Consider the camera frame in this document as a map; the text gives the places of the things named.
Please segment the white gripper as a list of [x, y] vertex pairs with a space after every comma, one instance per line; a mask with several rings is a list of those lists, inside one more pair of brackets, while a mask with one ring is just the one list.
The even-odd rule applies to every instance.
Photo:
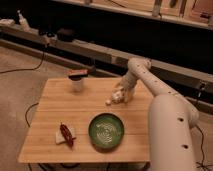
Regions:
[[123, 102], [129, 102], [134, 95], [137, 78], [133, 75], [124, 75], [121, 81], [115, 86], [115, 91], [123, 91], [125, 99]]

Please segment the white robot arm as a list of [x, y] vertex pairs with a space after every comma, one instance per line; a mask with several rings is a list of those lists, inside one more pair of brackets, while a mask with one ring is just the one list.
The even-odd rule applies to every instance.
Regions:
[[131, 58], [112, 99], [115, 103], [128, 103], [141, 80], [154, 96], [148, 110], [150, 171], [197, 171], [190, 129], [196, 126], [199, 112], [183, 95], [152, 74], [150, 68], [150, 60]]

